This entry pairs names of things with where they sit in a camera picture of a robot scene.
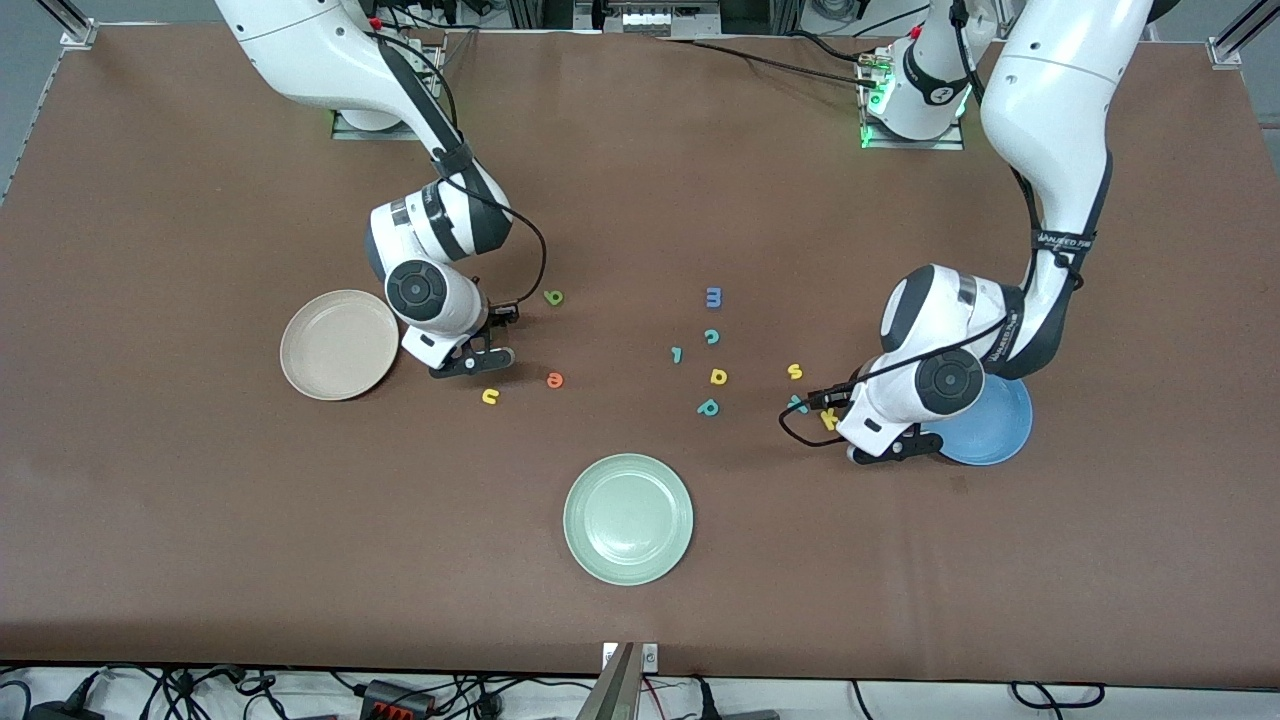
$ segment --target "brown tabletop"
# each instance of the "brown tabletop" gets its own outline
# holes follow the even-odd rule
[[[566,300],[526,304],[509,372],[402,355],[325,404],[280,333],[378,292],[366,214],[434,178],[421,147],[330,141],[223,27],[108,27],[63,60],[0,208],[0,656],[593,671],[649,639],[666,673],[1277,683],[1280,187],[1238,73],[1139,49],[1034,434],[978,469],[860,468],[774,421],[877,352],[915,266],[1021,277],[975,114],[965,152],[860,150],[847,86],[644,37],[485,35],[451,72]],[[516,229],[460,268],[500,299],[535,259]],[[639,588],[561,529],[623,451],[696,511]]]

